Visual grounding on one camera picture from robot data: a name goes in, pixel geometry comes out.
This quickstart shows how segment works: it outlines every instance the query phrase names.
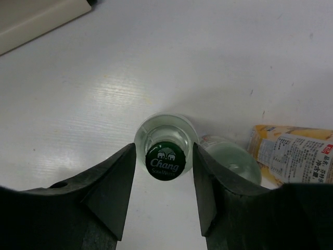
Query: product label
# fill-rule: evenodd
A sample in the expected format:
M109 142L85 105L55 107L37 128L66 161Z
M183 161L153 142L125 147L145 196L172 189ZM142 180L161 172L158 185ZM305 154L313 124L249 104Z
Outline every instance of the product label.
M325 183L332 158L333 142L293 134L263 139L258 153L258 161L283 182Z

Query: elephant logo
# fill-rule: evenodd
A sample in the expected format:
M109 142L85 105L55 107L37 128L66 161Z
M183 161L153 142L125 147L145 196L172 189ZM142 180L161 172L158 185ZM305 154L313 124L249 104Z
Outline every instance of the elephant logo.
M168 154L168 160L175 160L176 156L175 156L175 153L174 152L170 152Z
M164 152L161 152L161 151L159 151L159 152L158 152L158 154L157 154L157 158L164 159L164 158L165 158L165 153L164 153Z
M157 158L175 160L176 155L171 148L165 147L158 151Z

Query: nutrition label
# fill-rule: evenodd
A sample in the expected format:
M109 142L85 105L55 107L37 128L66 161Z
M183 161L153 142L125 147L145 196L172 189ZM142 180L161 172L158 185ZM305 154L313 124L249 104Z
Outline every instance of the nutrition label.
M283 134L271 152L270 160L265 164L283 182L325 183L333 157L333 143Z

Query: clear glass bottle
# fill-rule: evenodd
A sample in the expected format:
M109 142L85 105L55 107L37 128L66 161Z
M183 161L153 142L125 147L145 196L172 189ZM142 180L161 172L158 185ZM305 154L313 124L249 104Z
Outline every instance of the clear glass bottle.
M136 132L136 156L158 180L169 181L192 168L193 144L198 135L190 121L178 114L158 113Z
M200 145L222 166L253 183L261 183L261 172L257 161L243 148L227 139L205 135Z

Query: bottle lying on side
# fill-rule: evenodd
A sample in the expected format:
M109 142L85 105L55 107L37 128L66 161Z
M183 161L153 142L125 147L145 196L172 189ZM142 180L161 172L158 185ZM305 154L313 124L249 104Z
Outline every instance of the bottle lying on side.
M248 152L273 184L333 183L333 130L257 125Z

